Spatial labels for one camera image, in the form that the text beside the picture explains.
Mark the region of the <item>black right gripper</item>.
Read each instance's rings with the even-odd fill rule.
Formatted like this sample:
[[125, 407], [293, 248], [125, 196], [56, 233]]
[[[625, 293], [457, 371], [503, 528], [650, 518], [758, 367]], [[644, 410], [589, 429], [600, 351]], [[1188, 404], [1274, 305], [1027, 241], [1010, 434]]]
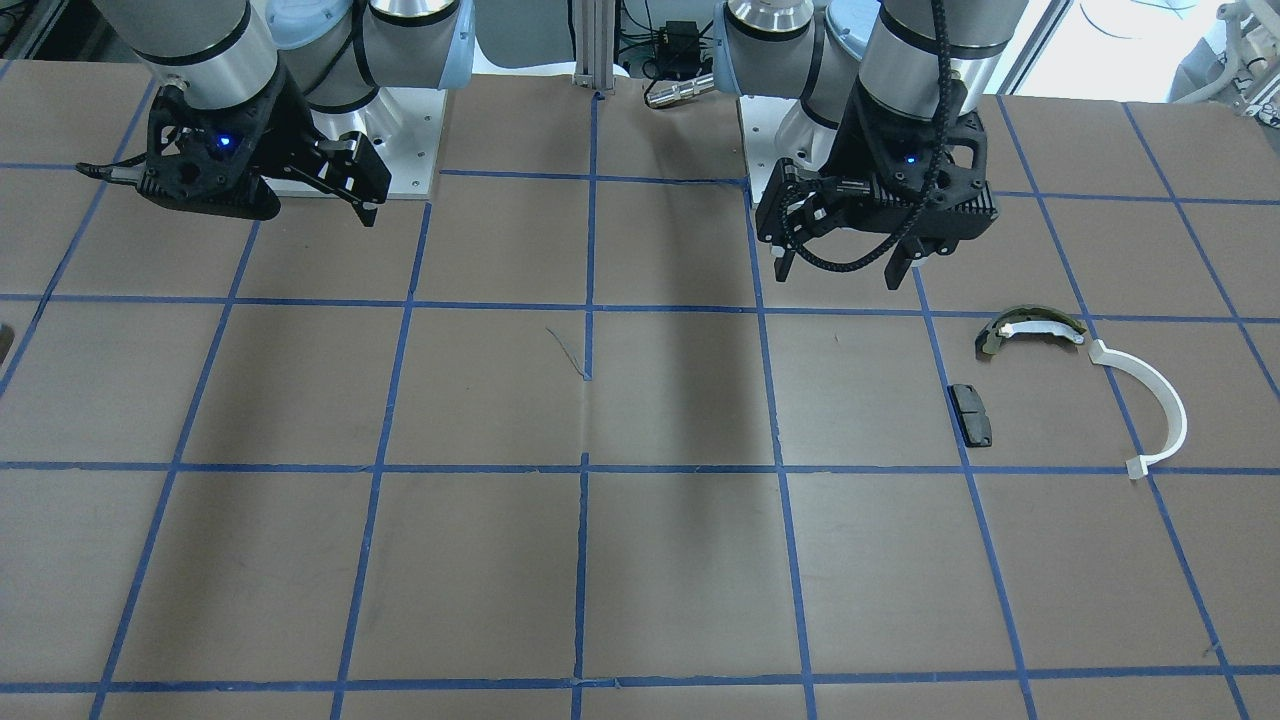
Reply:
[[372, 228], [392, 173], [366, 135], [328, 138], [291, 76], [273, 76], [233, 108], [197, 109], [163, 86], [148, 111], [134, 190], [172, 210], [266, 222], [282, 202], [268, 179], [301, 182], [340, 199]]

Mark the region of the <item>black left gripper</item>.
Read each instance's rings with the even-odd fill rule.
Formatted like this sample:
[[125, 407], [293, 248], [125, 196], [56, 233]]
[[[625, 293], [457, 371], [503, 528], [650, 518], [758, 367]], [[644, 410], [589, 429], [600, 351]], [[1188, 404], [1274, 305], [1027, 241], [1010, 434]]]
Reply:
[[[854, 90], [819, 170], [778, 159], [755, 210], [756, 237], [772, 246], [774, 281], [787, 281], [796, 258], [827, 272], [856, 272], [888, 254], [884, 283], [901, 284], [914, 263], [948, 256], [983, 234], [998, 218], [983, 120], [978, 111], [954, 111], [945, 138], [936, 128], [931, 118], [900, 115]], [[886, 238], [845, 263], [808, 249], [835, 229]]]

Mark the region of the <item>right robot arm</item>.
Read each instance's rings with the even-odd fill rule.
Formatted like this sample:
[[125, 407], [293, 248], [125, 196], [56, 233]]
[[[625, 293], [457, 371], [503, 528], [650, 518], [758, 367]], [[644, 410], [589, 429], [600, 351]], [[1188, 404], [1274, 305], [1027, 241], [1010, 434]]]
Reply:
[[157, 81], [143, 152], [82, 176], [161, 208], [275, 218], [271, 181], [342, 200], [374, 224], [393, 174], [388, 88], [461, 88], [474, 72], [471, 1], [99, 1]]

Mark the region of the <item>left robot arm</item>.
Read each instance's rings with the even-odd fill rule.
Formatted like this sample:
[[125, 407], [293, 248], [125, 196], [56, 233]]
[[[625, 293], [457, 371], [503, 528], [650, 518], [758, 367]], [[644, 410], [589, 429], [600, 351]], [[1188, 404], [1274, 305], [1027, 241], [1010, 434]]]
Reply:
[[774, 278], [796, 259], [851, 273], [887, 258], [896, 290], [998, 218], [980, 92], [1024, 1], [721, 1], [717, 90], [791, 99], [755, 210]]

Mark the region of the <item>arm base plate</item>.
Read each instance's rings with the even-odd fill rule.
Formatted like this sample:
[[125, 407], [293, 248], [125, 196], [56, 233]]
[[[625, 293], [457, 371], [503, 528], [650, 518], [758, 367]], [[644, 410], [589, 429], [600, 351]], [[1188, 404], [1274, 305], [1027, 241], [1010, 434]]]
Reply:
[[439, 88], [380, 88], [353, 111], [312, 110], [328, 137], [365, 133], [392, 173], [389, 200], [428, 200], [435, 177], [449, 92]]
[[778, 159], [790, 158], [804, 170], [826, 164], [837, 129], [810, 118], [797, 99], [741, 96], [739, 110], [754, 205], [760, 202]]

